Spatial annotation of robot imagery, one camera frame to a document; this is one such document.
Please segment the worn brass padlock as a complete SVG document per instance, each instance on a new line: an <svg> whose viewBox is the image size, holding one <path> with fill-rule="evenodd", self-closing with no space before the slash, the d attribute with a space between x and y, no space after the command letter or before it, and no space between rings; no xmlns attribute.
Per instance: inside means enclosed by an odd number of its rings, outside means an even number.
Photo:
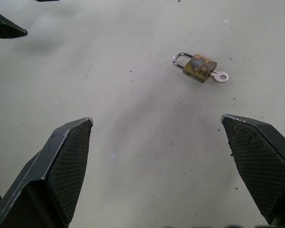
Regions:
<svg viewBox="0 0 285 228"><path fill-rule="evenodd" d="M177 62L179 57L188 57L190 60L185 66L182 66ZM185 75L202 83L210 77L211 72L217 67L217 62L200 54L192 56L187 53L178 53L173 57L173 63L181 68Z"/></svg>

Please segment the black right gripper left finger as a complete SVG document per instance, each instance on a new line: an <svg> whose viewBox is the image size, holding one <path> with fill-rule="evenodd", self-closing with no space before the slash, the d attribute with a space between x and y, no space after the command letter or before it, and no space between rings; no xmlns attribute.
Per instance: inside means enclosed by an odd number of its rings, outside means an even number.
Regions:
<svg viewBox="0 0 285 228"><path fill-rule="evenodd" d="M0 201L0 228L68 228L84 182L93 119L55 129Z"/></svg>

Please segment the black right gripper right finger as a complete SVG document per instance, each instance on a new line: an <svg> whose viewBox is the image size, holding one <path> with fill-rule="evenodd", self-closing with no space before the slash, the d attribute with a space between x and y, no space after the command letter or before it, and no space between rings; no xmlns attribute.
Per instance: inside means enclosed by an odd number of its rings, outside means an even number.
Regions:
<svg viewBox="0 0 285 228"><path fill-rule="evenodd" d="M267 223L285 228L285 137L272 125L224 114L237 171Z"/></svg>

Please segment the small silver key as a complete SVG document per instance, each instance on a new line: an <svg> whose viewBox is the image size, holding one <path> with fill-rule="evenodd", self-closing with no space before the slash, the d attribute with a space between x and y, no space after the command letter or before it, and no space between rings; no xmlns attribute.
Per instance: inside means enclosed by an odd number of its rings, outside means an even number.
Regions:
<svg viewBox="0 0 285 228"><path fill-rule="evenodd" d="M218 83L224 83L228 81L229 75L223 71L211 71L210 76Z"/></svg>

